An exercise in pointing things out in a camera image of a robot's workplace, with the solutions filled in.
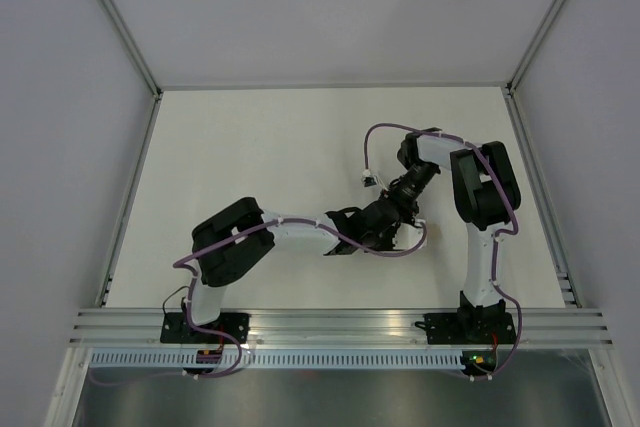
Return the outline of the beige cloth napkin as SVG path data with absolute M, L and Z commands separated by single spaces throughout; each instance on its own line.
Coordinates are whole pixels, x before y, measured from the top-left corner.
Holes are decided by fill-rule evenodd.
M 428 244 L 439 243 L 443 238 L 441 227 L 438 224 L 427 223 L 426 231 Z

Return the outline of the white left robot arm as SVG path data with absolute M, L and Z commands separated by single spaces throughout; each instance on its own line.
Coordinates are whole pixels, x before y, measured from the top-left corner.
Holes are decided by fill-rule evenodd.
M 192 274 L 185 299 L 184 332 L 198 343 L 212 340 L 227 287 L 269 253 L 394 253 L 394 238 L 402 220 L 399 208 L 384 197 L 363 209 L 348 207 L 317 217 L 270 212 L 260 208 L 253 197 L 236 201 L 193 229 L 192 253 L 174 264 Z

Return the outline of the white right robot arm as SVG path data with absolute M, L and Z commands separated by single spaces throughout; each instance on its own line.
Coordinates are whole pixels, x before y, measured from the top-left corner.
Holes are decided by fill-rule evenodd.
M 445 169 L 454 204 L 467 228 L 467 272 L 459 306 L 427 313 L 415 326 L 430 345 L 510 345 L 518 339 L 507 304 L 515 299 L 500 286 L 500 242 L 518 233 L 515 211 L 521 193 L 503 143 L 476 146 L 439 130 L 407 134 L 397 154 L 406 173 L 391 182 L 385 197 L 418 214 L 418 197 Z

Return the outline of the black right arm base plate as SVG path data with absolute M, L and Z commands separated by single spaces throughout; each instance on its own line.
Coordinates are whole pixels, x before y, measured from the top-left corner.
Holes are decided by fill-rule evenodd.
M 509 313 L 488 317 L 464 317 L 458 313 L 425 314 L 415 323 L 429 345 L 511 345 L 516 328 Z

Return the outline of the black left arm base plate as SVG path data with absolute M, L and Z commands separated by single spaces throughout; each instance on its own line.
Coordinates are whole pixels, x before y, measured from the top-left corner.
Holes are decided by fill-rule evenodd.
M 232 340 L 243 344 L 249 333 L 250 316 L 247 313 L 221 313 L 210 324 L 194 329 L 187 322 L 185 313 L 164 315 L 160 333 L 161 344 L 231 344 Z

